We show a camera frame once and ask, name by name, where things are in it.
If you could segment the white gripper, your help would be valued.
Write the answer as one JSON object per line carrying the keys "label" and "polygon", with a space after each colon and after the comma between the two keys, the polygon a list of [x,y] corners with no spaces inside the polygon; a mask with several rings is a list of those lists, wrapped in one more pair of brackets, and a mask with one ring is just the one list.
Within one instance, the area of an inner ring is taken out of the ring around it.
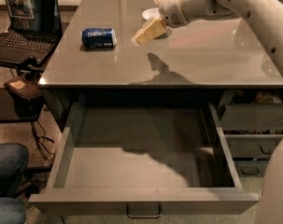
{"label": "white gripper", "polygon": [[182,0],[153,0],[159,4],[159,12],[162,17],[150,17],[132,38],[132,42],[139,46],[153,40],[166,32],[167,25],[171,28],[185,26],[189,23],[186,19]]}

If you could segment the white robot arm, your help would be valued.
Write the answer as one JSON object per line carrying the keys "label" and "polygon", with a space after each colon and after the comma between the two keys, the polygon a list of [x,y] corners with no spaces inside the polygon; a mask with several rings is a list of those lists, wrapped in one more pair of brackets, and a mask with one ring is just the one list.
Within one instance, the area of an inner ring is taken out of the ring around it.
{"label": "white robot arm", "polygon": [[[149,19],[136,32],[132,38],[136,45],[163,35],[168,27],[235,13],[248,24],[283,77],[283,3],[279,0],[154,0],[154,3],[160,16]],[[255,224],[283,224],[283,139],[264,174]]]}

